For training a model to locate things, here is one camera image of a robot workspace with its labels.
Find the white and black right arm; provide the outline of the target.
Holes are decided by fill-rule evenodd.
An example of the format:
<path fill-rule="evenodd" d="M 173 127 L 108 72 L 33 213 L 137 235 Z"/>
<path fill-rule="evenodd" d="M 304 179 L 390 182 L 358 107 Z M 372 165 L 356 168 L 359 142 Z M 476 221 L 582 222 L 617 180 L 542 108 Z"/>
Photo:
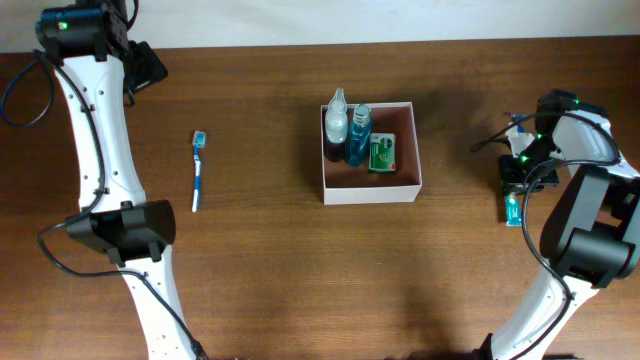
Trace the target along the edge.
<path fill-rule="evenodd" d="M 473 351 L 476 359 L 546 358 L 571 316 L 639 262 L 639 173 L 615 142 L 606 110 L 553 90 L 535 113 L 510 119 L 488 140 L 510 149 L 498 159 L 507 222 L 521 228 L 540 269 L 512 317 Z M 570 181 L 534 242 L 530 198 L 558 185 L 560 168 Z"/>

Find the red and green toothpaste tube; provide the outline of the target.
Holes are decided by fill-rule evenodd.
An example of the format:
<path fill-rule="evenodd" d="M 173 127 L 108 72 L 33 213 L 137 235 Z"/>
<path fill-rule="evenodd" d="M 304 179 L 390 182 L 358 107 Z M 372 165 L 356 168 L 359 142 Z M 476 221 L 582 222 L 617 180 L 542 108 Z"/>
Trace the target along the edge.
<path fill-rule="evenodd" d="M 520 227 L 522 224 L 521 208 L 519 201 L 514 193 L 510 193 L 504 197 L 506 225 L 508 227 Z"/>

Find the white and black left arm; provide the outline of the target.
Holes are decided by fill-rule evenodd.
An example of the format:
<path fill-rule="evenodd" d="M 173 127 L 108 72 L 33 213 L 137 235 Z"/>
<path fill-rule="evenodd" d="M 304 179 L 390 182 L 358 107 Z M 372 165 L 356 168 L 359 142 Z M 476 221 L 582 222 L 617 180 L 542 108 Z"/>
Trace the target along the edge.
<path fill-rule="evenodd" d="M 39 57 L 66 98 L 80 171 L 80 212 L 61 223 L 70 238 L 108 258 L 133 297 L 151 359 L 204 359 L 189 331 L 172 270 L 176 222 L 167 200 L 149 201 L 138 178 L 125 119 L 137 92 L 168 71 L 128 31 L 122 1 L 77 1 L 42 11 Z"/>

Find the blue and white toothbrush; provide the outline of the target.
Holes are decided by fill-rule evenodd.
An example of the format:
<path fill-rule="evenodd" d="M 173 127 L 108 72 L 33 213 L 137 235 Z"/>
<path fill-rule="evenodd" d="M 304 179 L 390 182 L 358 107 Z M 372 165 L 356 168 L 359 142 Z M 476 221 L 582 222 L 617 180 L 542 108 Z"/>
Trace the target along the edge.
<path fill-rule="evenodd" d="M 194 160 L 194 188 L 192 199 L 192 212 L 196 213 L 200 206 L 201 192 L 201 160 L 200 150 L 206 145 L 206 133 L 203 131 L 195 131 L 193 137 L 193 160 Z"/>

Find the blue disposable razor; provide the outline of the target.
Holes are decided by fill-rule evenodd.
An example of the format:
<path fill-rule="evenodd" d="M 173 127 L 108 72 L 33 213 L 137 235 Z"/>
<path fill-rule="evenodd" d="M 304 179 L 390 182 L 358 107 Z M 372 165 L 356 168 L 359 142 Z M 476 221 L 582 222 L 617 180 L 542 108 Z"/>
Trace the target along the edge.
<path fill-rule="evenodd" d="M 512 122 L 518 122 L 522 118 L 527 116 L 526 113 L 514 113 L 514 112 L 505 112 L 505 115 L 508 116 Z M 525 132 L 525 129 L 522 125 L 517 125 L 516 130 L 520 133 Z"/>

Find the clear foam soap pump bottle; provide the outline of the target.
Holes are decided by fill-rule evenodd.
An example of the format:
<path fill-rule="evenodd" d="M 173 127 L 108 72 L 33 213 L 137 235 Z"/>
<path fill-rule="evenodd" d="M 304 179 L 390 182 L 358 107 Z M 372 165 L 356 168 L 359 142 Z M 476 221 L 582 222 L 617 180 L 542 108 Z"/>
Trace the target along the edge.
<path fill-rule="evenodd" d="M 324 155 L 331 162 L 344 159 L 348 133 L 347 109 L 344 89 L 337 88 L 324 119 Z"/>

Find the green soap bar pack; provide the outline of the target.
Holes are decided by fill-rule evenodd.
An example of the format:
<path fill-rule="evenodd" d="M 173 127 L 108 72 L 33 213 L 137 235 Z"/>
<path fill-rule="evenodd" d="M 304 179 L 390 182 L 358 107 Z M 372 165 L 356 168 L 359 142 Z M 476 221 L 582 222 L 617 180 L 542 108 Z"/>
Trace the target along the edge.
<path fill-rule="evenodd" d="M 370 135 L 369 171 L 372 173 L 394 173 L 396 136 L 392 133 Z"/>

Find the teal mouthwash bottle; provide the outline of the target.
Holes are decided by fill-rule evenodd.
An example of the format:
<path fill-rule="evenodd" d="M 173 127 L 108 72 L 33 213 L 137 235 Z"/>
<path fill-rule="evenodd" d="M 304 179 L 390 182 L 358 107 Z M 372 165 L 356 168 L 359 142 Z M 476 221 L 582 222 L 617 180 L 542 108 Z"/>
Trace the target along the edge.
<path fill-rule="evenodd" d="M 359 104 L 353 111 L 349 128 L 346 162 L 350 166 L 360 166 L 368 155 L 372 128 L 372 110 L 366 104 Z"/>

